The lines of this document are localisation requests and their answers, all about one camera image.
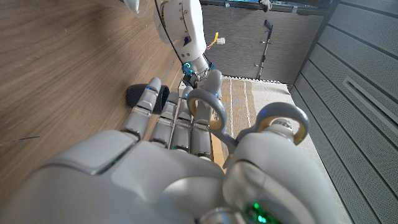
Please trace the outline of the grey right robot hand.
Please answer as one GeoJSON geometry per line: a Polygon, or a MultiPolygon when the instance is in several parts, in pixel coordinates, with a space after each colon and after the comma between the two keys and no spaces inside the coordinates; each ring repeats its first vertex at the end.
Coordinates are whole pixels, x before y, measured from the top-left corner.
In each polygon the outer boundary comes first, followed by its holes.
{"type": "Polygon", "coordinates": [[[335,223],[332,190],[299,144],[307,115],[263,107],[226,130],[221,72],[172,92],[143,140],[161,83],[153,78],[122,131],[98,133],[35,170],[1,208],[2,223],[335,223]]]}

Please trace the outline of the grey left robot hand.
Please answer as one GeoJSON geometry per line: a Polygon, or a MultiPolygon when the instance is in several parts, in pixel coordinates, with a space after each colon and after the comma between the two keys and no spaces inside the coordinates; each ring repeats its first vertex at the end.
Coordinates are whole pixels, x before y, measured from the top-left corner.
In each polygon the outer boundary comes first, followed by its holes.
{"type": "Polygon", "coordinates": [[[197,82],[204,79],[210,70],[215,69],[215,65],[209,61],[206,54],[198,57],[194,61],[185,62],[183,65],[184,79],[190,86],[195,86],[197,82]]]}

